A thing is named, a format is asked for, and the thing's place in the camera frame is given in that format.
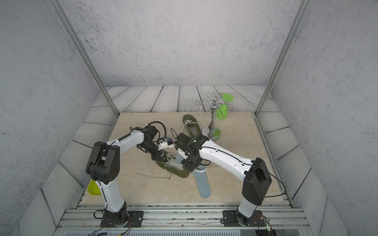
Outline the olive green shoe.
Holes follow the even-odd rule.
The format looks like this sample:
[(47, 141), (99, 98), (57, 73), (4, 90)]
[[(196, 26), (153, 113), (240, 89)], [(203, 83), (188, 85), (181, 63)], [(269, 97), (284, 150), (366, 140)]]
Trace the olive green shoe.
[(200, 125), (195, 117), (186, 114), (183, 116), (183, 126), (181, 133), (187, 131), (190, 138), (194, 138), (196, 135), (202, 134)]
[(179, 165), (176, 162), (176, 157), (177, 155), (173, 155), (171, 153), (164, 151), (163, 161), (155, 160), (155, 163), (160, 168), (167, 171), (169, 173), (169, 176), (159, 177), (159, 176), (153, 176), (153, 175), (148, 175), (144, 173), (137, 173), (137, 175), (146, 177), (146, 178), (151, 178), (151, 179), (168, 179), (168, 180), (170, 180), (173, 175), (176, 175), (182, 179), (185, 179), (190, 175), (190, 172), (184, 169), (181, 165)]

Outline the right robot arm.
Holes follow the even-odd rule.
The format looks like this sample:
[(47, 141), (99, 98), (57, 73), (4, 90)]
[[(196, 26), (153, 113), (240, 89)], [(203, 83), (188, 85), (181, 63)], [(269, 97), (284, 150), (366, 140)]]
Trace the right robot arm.
[(174, 146), (178, 151), (176, 162), (193, 173), (201, 197), (208, 198), (211, 194), (203, 161), (217, 164), (242, 181), (242, 201), (232, 216), (221, 221), (224, 226), (249, 227), (258, 219), (255, 211), (268, 198), (268, 189), (275, 178), (264, 160), (236, 155), (202, 134), (191, 138), (181, 133), (175, 138)]

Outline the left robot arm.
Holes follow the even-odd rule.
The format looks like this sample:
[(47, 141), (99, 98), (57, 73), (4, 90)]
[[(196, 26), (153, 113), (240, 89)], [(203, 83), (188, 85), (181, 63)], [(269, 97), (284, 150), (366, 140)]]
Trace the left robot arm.
[(173, 147), (173, 140), (167, 136), (155, 136), (159, 131), (154, 124), (162, 124), (154, 121), (145, 127), (131, 127), (130, 132), (113, 141), (98, 141), (94, 144), (90, 154), (86, 173), (91, 180), (99, 187), (101, 196), (104, 199), (103, 217), (100, 226), (111, 227), (139, 227), (140, 220), (132, 223), (132, 219), (142, 216), (143, 212), (136, 214), (127, 211), (127, 204), (120, 194), (117, 177), (121, 170), (121, 155), (130, 148), (137, 147), (144, 153), (151, 155), (153, 161), (167, 162), (164, 149)]

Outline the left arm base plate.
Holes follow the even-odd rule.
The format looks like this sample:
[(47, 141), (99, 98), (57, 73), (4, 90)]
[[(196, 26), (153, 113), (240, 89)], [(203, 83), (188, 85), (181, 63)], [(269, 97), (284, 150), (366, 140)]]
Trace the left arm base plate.
[(120, 212), (108, 212), (106, 211), (100, 227), (102, 228), (140, 228), (142, 226), (144, 211), (120, 211)]

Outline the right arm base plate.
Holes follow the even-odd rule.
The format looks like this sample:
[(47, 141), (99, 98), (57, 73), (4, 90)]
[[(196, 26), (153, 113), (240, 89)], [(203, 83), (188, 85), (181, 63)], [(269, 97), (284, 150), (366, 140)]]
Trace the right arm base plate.
[(260, 210), (255, 210), (249, 218), (238, 210), (224, 210), (220, 222), (225, 227), (264, 227), (266, 225), (265, 217)]

